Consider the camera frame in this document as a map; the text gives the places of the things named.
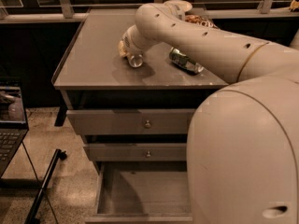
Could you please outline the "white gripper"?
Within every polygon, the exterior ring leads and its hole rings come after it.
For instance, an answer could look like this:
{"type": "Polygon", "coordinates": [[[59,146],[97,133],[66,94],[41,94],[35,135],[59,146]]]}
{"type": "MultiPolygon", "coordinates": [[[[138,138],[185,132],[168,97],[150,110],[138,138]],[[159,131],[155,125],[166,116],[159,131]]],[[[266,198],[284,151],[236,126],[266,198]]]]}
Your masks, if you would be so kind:
{"type": "Polygon", "coordinates": [[[118,45],[119,55],[125,58],[128,54],[142,54],[151,49],[156,41],[143,36],[135,25],[128,28],[118,45]]]}

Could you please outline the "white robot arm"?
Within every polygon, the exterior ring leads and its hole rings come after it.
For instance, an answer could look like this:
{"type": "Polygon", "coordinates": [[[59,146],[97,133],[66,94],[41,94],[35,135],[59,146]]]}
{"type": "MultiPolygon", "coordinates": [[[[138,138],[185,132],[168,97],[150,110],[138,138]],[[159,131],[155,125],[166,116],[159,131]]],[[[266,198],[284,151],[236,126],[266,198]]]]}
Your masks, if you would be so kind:
{"type": "Polygon", "coordinates": [[[226,82],[188,130],[193,224],[299,224],[296,49],[184,20],[186,2],[139,7],[123,49],[164,42],[226,82]]]}

